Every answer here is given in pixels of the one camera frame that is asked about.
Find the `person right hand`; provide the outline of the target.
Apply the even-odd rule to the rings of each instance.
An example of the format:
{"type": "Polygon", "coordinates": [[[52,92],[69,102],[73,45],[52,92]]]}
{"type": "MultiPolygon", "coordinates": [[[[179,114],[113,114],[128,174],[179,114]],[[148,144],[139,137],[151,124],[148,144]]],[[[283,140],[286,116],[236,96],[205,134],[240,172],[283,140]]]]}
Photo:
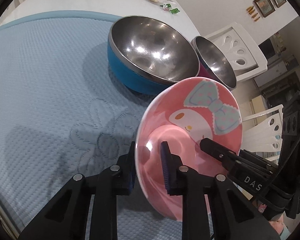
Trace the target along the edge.
{"type": "Polygon", "coordinates": [[[283,232],[285,228],[283,216],[280,216],[278,220],[270,220],[269,223],[279,235],[283,232]]]}

